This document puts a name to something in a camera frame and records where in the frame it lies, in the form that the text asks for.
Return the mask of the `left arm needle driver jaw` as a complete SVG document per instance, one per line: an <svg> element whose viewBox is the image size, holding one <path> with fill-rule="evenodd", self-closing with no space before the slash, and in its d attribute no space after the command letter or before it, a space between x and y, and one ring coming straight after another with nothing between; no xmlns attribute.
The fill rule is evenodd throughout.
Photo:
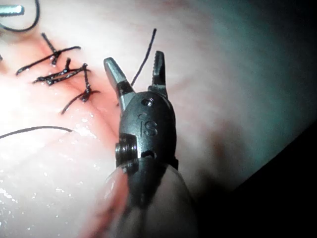
<svg viewBox="0 0 317 238"><path fill-rule="evenodd" d="M17 4L6 4L0 6L0 16L10 17L10 16L20 16L24 14L24 6Z"/></svg>

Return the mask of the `right arm needle driver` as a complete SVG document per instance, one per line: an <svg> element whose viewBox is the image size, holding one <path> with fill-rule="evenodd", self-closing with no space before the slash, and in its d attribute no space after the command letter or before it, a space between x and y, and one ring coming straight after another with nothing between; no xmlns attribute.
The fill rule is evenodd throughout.
<svg viewBox="0 0 317 238"><path fill-rule="evenodd" d="M176 141L175 113L170 101L156 92L137 93L121 115L116 165L149 156L178 169Z"/></svg>

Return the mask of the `right arm needle driver jaw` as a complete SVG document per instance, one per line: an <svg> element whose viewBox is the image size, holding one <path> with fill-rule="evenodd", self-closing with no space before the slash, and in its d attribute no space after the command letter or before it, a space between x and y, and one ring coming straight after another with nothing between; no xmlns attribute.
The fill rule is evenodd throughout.
<svg viewBox="0 0 317 238"><path fill-rule="evenodd" d="M152 84L148 87L148 91L159 93L166 99L168 98L166 89L165 59L162 51L156 51L155 53Z"/></svg>
<svg viewBox="0 0 317 238"><path fill-rule="evenodd" d="M119 65L112 57L104 59L104 68L108 80L116 92L121 111L125 111L128 104L135 96L135 91L133 90L131 84L127 81L127 78Z"/></svg>

